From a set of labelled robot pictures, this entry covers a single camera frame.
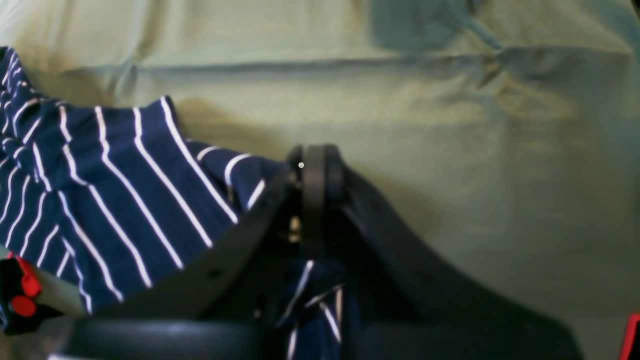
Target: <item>red button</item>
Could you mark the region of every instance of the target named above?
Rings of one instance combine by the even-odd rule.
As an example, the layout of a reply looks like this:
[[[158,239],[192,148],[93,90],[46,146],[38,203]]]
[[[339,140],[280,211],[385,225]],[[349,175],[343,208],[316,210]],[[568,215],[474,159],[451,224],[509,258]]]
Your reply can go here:
[[[11,300],[11,308],[14,313],[24,318],[29,318],[36,313],[36,304],[33,300],[22,295],[18,295]]]

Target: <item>red plastic part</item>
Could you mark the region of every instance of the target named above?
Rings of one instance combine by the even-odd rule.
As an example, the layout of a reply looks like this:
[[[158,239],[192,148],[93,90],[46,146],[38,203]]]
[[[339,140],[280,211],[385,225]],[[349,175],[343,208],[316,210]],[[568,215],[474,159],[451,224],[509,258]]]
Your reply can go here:
[[[14,255],[13,251],[11,251],[7,258],[11,259]],[[38,296],[42,291],[42,286],[40,285],[40,281],[38,281],[31,265],[20,256],[16,256],[15,259],[18,261],[20,269],[22,269],[23,276],[21,282],[24,294],[31,298]]]
[[[620,352],[620,360],[629,360],[629,355],[631,355],[631,350],[634,346],[634,339],[636,338],[636,325],[638,322],[640,322],[640,314],[629,316],[625,342],[622,344],[622,351]]]
[[[18,295],[11,300],[11,308],[13,312],[24,317],[30,318],[36,314],[36,304],[33,300],[26,296]]]

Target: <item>navy blue fabric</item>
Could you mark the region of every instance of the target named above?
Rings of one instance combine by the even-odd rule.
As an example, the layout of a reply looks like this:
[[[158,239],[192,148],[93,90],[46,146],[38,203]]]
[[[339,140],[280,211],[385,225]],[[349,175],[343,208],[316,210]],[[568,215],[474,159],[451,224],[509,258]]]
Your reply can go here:
[[[169,97],[144,108],[79,108],[35,90],[0,47],[0,234],[79,286],[89,313],[153,287],[214,246],[281,163],[183,140]],[[289,359],[338,359],[336,263],[298,261],[279,326]]]

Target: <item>black plastic part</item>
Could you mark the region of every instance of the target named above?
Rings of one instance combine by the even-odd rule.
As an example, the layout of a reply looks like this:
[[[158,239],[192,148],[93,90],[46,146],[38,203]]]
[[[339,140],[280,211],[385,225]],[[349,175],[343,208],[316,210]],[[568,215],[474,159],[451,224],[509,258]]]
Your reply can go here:
[[[0,322],[6,335],[36,331],[44,320],[62,315],[52,307],[37,303],[33,316],[16,314],[11,308],[11,300],[25,295],[20,282],[22,276],[22,269],[15,258],[0,260]]]
[[[203,333],[215,329],[208,333],[210,342],[227,344],[192,342],[190,337],[200,335],[176,331],[167,340],[176,354],[181,343],[203,349],[185,349],[183,358],[285,358],[286,334],[274,330],[282,275],[288,259],[307,254],[287,241],[295,215],[303,217],[303,243],[311,237],[324,244],[312,256],[341,261],[349,274],[345,291],[358,299],[363,324],[361,331],[342,334],[344,359],[580,359],[562,325],[483,288],[430,251],[373,186],[342,164],[337,148],[303,153],[297,147],[287,163],[212,251],[153,290],[84,320],[62,352],[109,359],[103,354],[119,351],[108,349],[121,346],[119,338],[91,329],[126,321],[132,330],[123,344],[130,344],[125,348],[138,359],[163,358],[151,349],[163,330],[145,330],[159,324]],[[323,191],[307,191],[320,184]],[[243,341],[220,341],[226,339],[218,337],[225,336],[225,327]]]

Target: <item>green bedsheet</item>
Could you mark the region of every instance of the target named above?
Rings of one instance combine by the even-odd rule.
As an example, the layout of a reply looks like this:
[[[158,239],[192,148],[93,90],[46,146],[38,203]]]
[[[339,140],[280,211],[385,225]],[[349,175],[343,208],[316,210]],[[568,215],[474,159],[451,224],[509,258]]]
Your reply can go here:
[[[168,94],[188,136],[274,159],[336,143],[429,246],[572,326],[589,360],[640,310],[630,0],[0,0],[0,44],[74,104]]]

